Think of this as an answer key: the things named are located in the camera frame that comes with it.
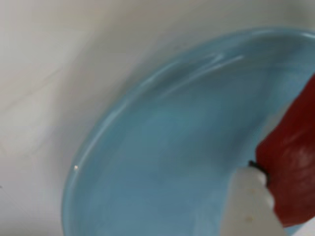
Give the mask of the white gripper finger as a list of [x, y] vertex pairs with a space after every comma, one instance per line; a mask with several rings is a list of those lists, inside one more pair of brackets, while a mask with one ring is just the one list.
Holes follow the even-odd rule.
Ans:
[[274, 213], [275, 200], [267, 188], [268, 174], [254, 161], [231, 176], [220, 236], [285, 236]]

